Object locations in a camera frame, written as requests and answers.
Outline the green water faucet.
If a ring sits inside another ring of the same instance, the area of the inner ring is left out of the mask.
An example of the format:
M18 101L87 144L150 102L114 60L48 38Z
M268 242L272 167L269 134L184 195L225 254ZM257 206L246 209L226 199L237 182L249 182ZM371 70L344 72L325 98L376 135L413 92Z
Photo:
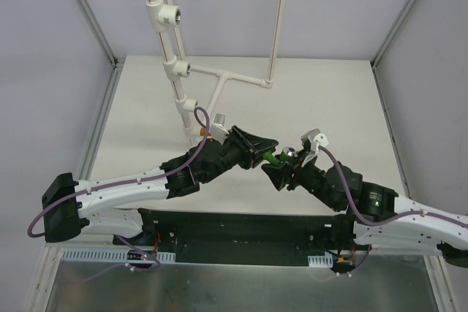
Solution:
M273 155L271 151L263 154L263 160L270 164L283 164L287 160L296 157L298 155L297 150L293 147L284 147L279 154Z

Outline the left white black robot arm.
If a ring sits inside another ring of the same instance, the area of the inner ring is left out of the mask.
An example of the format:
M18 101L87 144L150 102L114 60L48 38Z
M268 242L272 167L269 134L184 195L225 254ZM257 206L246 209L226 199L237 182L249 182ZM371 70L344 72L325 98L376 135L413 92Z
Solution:
M278 144L233 126L221 140L205 138L184 155L137 175L89 181L60 174L42 195L42 236L48 243L60 243L82 233L120 235L148 245L155 229L132 203L193 194L236 166L255 168Z

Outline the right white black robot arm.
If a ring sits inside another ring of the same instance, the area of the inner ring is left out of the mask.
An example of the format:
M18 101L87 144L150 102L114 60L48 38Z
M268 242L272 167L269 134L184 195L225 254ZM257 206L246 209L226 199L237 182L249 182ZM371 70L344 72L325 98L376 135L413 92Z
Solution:
M337 213L337 227L329 231L331 245L346 249L381 246L421 250L442 256L446 263L467 267L467 216L416 202L393 189L363 180L324 147L333 163L316 167L317 156L306 149L267 152L262 171L277 190L307 190Z

